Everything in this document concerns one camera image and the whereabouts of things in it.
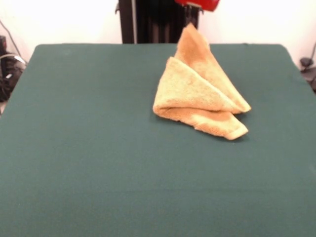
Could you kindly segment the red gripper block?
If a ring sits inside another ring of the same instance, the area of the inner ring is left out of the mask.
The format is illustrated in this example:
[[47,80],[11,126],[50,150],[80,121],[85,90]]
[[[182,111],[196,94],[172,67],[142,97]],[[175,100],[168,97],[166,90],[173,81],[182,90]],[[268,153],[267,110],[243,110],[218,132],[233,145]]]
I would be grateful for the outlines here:
[[220,0],[175,0],[176,3],[183,6],[193,6],[206,11],[215,11]]

